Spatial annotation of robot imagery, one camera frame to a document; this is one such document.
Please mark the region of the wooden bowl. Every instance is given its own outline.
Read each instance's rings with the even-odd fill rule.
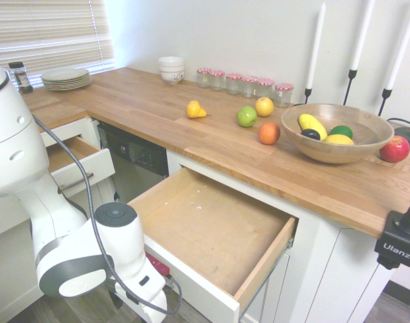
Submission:
[[[343,124],[353,131],[354,145],[338,145],[301,135],[298,118],[302,113],[315,116],[327,133]],[[395,134],[385,119],[351,106],[302,104],[288,108],[281,116],[285,133],[305,155],[320,162],[343,164],[371,155],[386,145]]]

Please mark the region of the apple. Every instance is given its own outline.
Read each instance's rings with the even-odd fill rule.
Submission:
[[[389,163],[397,163],[407,158],[409,142],[402,136],[394,136],[383,148],[380,149],[381,158]]]
[[[256,101],[255,110],[258,116],[270,116],[273,111],[273,102],[269,98],[259,98]]]
[[[242,127],[251,127],[257,120],[257,112],[250,106],[245,106],[236,114],[236,120]]]

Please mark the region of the dishwasher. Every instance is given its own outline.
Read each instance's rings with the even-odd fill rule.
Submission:
[[[166,149],[99,121],[102,148],[109,148],[115,174],[114,200],[128,203],[169,176]]]

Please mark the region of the dishwasher control panel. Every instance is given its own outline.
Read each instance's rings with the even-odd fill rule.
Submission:
[[[103,148],[146,170],[168,176],[165,148],[105,122],[97,127]]]

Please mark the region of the floor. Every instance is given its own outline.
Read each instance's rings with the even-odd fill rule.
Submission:
[[[165,292],[169,308],[175,308],[178,295],[171,289]],[[176,316],[167,316],[163,322],[209,323],[185,301]],[[8,323],[141,323],[141,319],[126,305],[117,310],[107,290],[99,287],[73,299],[43,296]],[[364,323],[410,323],[410,307],[383,293]]]

